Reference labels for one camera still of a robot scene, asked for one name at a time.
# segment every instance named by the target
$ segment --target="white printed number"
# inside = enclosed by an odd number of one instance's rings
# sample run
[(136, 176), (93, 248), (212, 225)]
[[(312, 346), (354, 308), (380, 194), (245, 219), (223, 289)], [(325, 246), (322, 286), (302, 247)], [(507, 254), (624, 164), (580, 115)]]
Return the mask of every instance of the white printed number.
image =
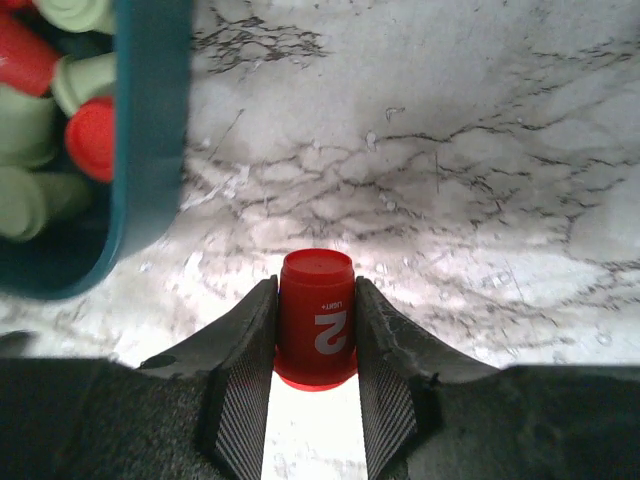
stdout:
[(316, 350), (323, 355), (333, 355), (342, 350), (347, 343), (346, 335), (334, 339), (333, 343), (329, 343), (329, 340), (338, 335), (346, 323), (347, 312), (344, 311), (329, 315), (316, 315), (316, 325), (331, 325), (331, 328), (327, 328), (316, 337)]

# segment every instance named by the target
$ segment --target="pale green plastic cup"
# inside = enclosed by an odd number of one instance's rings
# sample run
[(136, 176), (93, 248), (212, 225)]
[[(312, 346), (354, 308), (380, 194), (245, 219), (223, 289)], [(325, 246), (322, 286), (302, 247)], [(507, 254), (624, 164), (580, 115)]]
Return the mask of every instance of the pale green plastic cup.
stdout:
[(58, 153), (54, 138), (56, 103), (0, 84), (0, 166), (34, 169)]
[(56, 64), (51, 92), (62, 111), (72, 117), (94, 97), (111, 95), (116, 82), (116, 54), (85, 60), (62, 57)]
[(113, 35), (116, 17), (113, 0), (36, 0), (40, 14), (51, 24), (68, 32), (91, 30)]
[(31, 240), (90, 204), (91, 191), (80, 175), (0, 167), (0, 236), (8, 240)]

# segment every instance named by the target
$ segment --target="marble surface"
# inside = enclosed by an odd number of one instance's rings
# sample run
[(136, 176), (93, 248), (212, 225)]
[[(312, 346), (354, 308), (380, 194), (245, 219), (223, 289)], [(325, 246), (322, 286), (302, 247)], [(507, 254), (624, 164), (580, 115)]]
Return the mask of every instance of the marble surface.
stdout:
[[(0, 333), (137, 365), (317, 246), (491, 364), (637, 363), (638, 25), (635, 0), (201, 0), (175, 225), (86, 296), (0, 299)], [(356, 382), (272, 398), (264, 478), (366, 478)]]

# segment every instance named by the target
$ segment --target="black object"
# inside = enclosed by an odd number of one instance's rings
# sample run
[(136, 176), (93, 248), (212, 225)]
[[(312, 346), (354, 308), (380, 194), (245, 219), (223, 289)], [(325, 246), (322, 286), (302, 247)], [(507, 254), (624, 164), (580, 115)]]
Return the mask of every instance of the black object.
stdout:
[[(132, 370), (0, 360), (0, 478), (259, 479), (277, 279)], [(369, 478), (640, 478), (640, 368), (496, 370), (357, 280)]]

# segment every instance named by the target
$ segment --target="teal bin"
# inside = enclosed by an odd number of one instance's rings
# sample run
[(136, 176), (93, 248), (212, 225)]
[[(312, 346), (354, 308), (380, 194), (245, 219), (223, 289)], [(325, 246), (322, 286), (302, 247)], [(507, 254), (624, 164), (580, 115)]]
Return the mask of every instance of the teal bin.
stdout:
[[(59, 300), (102, 281), (119, 259), (156, 241), (175, 218), (188, 118), (192, 1), (119, 0), (117, 34), (30, 25), (60, 52), (117, 51), (116, 159), (110, 185), (92, 184), (90, 211), (17, 244), (0, 240), (0, 292)], [(50, 170), (73, 171), (63, 149)]]

